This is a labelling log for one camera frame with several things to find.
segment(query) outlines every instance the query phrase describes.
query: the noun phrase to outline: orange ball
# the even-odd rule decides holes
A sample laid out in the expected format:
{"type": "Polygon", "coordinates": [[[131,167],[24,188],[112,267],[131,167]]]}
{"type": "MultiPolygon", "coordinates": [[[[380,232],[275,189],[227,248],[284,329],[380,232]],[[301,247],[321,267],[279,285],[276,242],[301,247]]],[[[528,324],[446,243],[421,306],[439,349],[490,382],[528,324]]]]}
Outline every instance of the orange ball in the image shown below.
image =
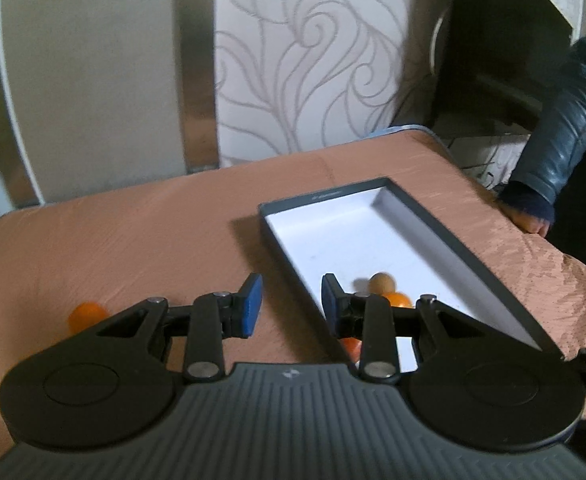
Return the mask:
{"type": "Polygon", "coordinates": [[[389,292],[388,294],[383,294],[383,296],[389,301],[391,306],[413,308],[412,301],[406,296],[406,294],[402,294],[401,292],[389,292]]]}
{"type": "Polygon", "coordinates": [[[345,337],[344,339],[340,339],[340,342],[348,354],[348,357],[350,357],[350,360],[354,363],[358,362],[359,355],[362,351],[362,342],[356,337],[345,337]]]}
{"type": "Polygon", "coordinates": [[[94,301],[86,301],[80,303],[71,312],[68,317],[68,328],[72,335],[75,335],[82,330],[86,330],[93,325],[97,325],[100,321],[104,321],[110,314],[99,303],[94,301]]]}
{"type": "Polygon", "coordinates": [[[395,292],[395,287],[395,280],[388,272],[378,272],[368,280],[368,291],[371,294],[382,296],[389,292],[395,292]]]}

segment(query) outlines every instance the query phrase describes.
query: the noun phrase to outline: white trim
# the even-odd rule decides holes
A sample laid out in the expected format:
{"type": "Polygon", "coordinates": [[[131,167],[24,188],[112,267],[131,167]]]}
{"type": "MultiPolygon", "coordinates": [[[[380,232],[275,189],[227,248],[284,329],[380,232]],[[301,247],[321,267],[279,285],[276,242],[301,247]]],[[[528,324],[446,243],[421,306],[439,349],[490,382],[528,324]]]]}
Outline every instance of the white trim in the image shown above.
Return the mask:
{"type": "Polygon", "coordinates": [[[2,0],[0,0],[0,78],[2,80],[2,88],[4,90],[4,99],[6,101],[6,107],[8,108],[10,125],[12,126],[13,135],[17,142],[18,149],[20,150],[20,156],[22,157],[22,163],[26,169],[26,174],[30,179],[30,184],[33,187],[35,196],[38,199],[40,205],[44,205],[46,200],[42,195],[42,190],[39,188],[38,180],[35,178],[33,167],[30,164],[28,155],[26,154],[26,146],[24,145],[24,139],[20,132],[20,126],[18,124],[17,115],[15,113],[15,107],[13,106],[12,95],[10,94],[9,79],[6,71],[6,56],[4,53],[4,35],[2,33],[2,0]]]}

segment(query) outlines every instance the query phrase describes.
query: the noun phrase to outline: black leather jacket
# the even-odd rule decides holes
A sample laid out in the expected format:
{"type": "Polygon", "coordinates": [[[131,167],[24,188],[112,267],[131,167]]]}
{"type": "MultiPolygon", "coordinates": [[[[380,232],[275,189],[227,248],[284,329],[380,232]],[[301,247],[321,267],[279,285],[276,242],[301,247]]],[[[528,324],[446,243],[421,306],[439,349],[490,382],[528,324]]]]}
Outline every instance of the black leather jacket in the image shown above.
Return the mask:
{"type": "Polygon", "coordinates": [[[586,151],[586,37],[571,48],[553,97],[513,171],[521,182],[553,204],[586,151]]]}

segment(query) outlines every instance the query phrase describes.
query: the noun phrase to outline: swirl pattern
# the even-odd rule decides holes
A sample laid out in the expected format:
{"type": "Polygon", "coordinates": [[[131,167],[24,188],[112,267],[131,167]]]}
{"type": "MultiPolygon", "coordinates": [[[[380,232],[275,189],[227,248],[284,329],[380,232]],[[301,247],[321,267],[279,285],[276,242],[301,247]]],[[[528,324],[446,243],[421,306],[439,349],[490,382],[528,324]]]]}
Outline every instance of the swirl pattern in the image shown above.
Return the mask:
{"type": "Polygon", "coordinates": [[[341,144],[428,113],[452,0],[216,0],[220,162],[341,144]]]}

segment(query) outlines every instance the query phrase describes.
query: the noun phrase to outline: open box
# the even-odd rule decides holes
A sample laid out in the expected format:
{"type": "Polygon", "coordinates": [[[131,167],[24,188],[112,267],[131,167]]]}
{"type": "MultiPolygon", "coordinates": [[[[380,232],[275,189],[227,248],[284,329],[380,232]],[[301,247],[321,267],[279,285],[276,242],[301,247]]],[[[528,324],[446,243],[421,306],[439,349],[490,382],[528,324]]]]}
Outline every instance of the open box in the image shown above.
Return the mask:
{"type": "MultiPolygon", "coordinates": [[[[368,278],[388,272],[399,292],[422,294],[535,348],[560,353],[531,314],[470,250],[389,178],[349,184],[260,205],[266,241],[303,295],[327,350],[321,303],[324,274],[345,292],[364,292],[368,278]]],[[[416,368],[410,338],[398,338],[402,371],[416,368]]]]}

